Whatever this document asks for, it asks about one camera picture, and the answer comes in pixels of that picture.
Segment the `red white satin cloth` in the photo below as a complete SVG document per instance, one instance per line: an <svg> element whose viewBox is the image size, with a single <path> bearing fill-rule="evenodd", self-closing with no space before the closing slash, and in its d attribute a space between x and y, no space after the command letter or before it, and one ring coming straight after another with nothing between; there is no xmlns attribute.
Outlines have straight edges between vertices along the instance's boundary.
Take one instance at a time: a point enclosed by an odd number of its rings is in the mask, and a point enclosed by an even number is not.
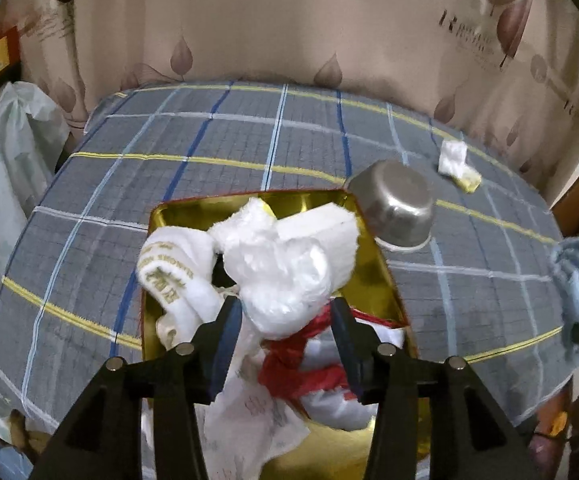
<svg viewBox="0 0 579 480"><path fill-rule="evenodd" d="M351 391L332 331L328 304L301 330L264 343L258 382L271 396L329 428L363 430L377 408Z"/></svg>

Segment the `light blue towel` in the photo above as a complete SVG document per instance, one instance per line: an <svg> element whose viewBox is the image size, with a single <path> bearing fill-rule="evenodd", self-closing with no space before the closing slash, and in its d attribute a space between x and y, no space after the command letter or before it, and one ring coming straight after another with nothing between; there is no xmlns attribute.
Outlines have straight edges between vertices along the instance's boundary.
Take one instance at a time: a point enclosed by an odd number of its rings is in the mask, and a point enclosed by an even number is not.
<svg viewBox="0 0 579 480"><path fill-rule="evenodd" d="M566 237L554 246L549 269L562 303L566 359L579 366L579 344L573 337L574 327L579 324L579 236Z"/></svg>

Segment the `white fluffy towel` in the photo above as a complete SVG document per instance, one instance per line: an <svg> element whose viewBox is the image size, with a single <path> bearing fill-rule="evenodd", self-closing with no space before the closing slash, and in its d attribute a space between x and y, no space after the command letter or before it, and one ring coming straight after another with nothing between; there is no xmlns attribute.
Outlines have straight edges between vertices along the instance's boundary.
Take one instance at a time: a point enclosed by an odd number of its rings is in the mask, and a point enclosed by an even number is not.
<svg viewBox="0 0 579 480"><path fill-rule="evenodd" d="M280 340L305 328L349 282L360 229L355 214L334 203L279 219L254 197L209 235L248 320L262 338Z"/></svg>

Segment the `white yellow sock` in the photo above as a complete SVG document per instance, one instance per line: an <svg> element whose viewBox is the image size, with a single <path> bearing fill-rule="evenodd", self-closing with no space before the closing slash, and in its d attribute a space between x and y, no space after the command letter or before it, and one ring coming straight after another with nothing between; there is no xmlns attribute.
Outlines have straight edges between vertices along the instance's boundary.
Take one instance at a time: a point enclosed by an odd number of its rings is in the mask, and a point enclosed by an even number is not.
<svg viewBox="0 0 579 480"><path fill-rule="evenodd" d="M444 140L438 160L438 172L449 177L465 193L474 193L481 184L481 174L466 162L467 144Z"/></svg>

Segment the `grey plaid bed sheet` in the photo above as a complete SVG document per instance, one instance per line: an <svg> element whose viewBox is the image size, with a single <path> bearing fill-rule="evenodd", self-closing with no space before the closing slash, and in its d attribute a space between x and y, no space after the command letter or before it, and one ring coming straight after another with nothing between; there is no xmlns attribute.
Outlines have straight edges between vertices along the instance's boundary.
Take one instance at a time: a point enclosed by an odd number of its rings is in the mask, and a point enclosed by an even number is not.
<svg viewBox="0 0 579 480"><path fill-rule="evenodd" d="M549 257L561 232L549 206L496 151L467 160L465 193L437 170L460 131L437 116L340 91L245 82L126 90L36 206L0 290L0 390L51 432L110 356L140 359L134 268L150 212L167 200L284 188L338 188L398 159L431 185L436 219L417 252L387 252L417 350L465 356L520 422L558 394L565 359Z"/></svg>

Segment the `stainless steel bowl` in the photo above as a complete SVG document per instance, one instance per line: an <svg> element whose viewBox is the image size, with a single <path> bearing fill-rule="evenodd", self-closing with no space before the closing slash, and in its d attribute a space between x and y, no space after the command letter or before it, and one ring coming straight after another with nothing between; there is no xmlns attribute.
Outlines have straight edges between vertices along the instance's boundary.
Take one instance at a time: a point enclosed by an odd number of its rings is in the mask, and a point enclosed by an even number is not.
<svg viewBox="0 0 579 480"><path fill-rule="evenodd" d="M396 159L374 162L345 183L376 242L393 252L416 252L431 240L435 200L427 180Z"/></svg>

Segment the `beige leaf print curtain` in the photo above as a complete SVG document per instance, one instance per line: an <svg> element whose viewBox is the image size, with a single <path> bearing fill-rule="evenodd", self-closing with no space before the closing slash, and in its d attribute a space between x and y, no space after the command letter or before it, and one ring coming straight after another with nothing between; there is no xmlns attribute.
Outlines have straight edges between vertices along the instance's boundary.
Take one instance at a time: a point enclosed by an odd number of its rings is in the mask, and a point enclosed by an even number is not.
<svg viewBox="0 0 579 480"><path fill-rule="evenodd" d="M570 0L1 0L10 28L24 76L77 122L148 82L293 82L460 129L546 200L579 164Z"/></svg>

